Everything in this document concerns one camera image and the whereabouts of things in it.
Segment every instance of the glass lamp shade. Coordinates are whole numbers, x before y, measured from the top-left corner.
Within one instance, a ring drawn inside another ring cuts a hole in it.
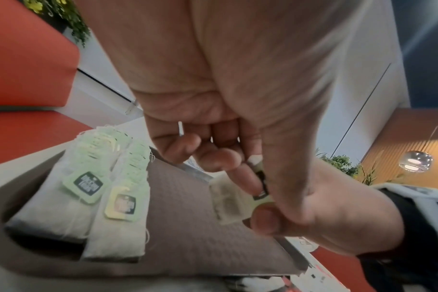
[[[432,162],[432,156],[426,152],[408,151],[400,158],[399,166],[411,172],[425,172],[430,169]]]

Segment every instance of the red seat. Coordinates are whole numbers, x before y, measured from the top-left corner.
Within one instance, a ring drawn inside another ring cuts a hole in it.
[[[54,111],[0,112],[0,163],[73,140],[89,129]]]

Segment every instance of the green tea bag tag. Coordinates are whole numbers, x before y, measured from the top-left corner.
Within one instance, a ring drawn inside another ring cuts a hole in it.
[[[142,196],[150,192],[148,183],[144,183],[135,191],[126,186],[113,187],[105,207],[105,216],[109,219],[135,222],[141,217]]]
[[[102,196],[111,181],[95,167],[82,167],[65,177],[63,185],[88,204],[94,204]]]

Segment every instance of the wooden slat wall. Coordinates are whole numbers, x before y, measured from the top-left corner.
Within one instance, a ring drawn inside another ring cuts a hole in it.
[[[365,170],[369,170],[377,160],[374,183],[393,179],[394,182],[438,188],[438,129],[428,141],[436,126],[438,109],[397,109],[362,161]],[[399,159],[405,152],[423,147],[434,157],[429,171],[410,173],[399,167]]]

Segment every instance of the forearm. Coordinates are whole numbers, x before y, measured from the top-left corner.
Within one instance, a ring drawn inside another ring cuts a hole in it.
[[[314,190],[330,194],[323,204],[326,209],[316,214],[316,221],[320,222],[316,232],[336,252],[358,255],[389,251],[400,245],[404,223],[387,196],[321,160],[315,161],[314,169]]]

